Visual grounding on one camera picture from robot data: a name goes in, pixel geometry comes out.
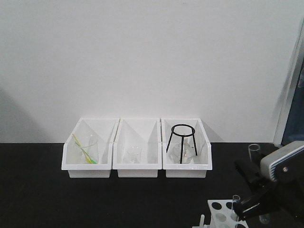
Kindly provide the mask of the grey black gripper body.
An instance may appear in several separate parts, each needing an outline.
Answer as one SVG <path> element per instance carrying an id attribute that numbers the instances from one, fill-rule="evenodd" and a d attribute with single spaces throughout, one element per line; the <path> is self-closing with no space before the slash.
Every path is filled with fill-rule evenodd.
<path id="1" fill-rule="evenodd" d="M 304 142 L 293 141 L 260 162 L 263 177 L 275 185 L 273 196 L 297 221 L 304 222 Z"/>

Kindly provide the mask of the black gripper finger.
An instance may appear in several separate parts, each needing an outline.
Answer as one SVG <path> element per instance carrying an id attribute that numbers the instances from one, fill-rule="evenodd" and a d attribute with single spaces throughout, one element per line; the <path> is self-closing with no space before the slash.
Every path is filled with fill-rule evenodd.
<path id="1" fill-rule="evenodd" d="M 234 161 L 234 165 L 250 190 L 262 189 L 269 183 L 269 180 L 259 173 L 259 168 L 254 163 L 245 160 L 236 160 Z"/>
<path id="2" fill-rule="evenodd" d="M 265 182 L 252 188 L 252 195 L 240 202 L 233 203 L 235 213 L 240 220 L 250 219 L 280 210 L 278 193 L 281 183 Z"/>

